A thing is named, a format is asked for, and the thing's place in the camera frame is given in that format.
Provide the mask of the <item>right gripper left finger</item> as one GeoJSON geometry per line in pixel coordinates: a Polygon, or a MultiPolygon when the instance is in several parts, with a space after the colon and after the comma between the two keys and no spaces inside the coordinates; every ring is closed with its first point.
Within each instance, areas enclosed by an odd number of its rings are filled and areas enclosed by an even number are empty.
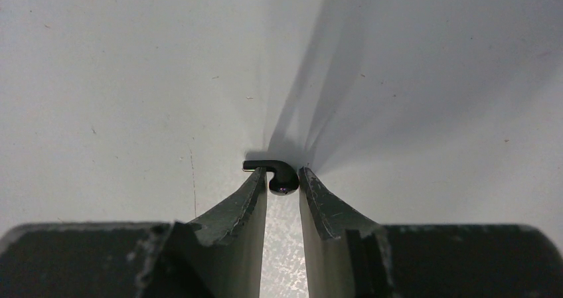
{"type": "Polygon", "coordinates": [[[266,172],[190,222],[23,224],[1,238],[2,297],[257,297],[266,172]]]}

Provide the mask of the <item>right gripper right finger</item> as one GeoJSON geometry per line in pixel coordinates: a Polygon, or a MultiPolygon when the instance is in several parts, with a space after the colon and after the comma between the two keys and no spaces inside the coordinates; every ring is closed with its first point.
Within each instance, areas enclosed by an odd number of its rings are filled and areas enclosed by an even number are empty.
{"type": "Polygon", "coordinates": [[[562,255],[521,224],[379,224],[299,170],[311,297],[561,297],[562,255]]]}

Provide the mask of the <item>black earbud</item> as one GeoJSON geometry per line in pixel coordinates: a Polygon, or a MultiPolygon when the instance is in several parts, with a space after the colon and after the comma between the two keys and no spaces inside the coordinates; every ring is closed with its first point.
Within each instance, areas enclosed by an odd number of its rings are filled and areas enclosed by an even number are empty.
{"type": "Polygon", "coordinates": [[[246,160],[242,164],[244,171],[255,171],[264,168],[272,173],[268,183],[270,192],[278,196],[287,196],[299,188],[299,177],[296,170],[286,162],[272,159],[246,160]]]}

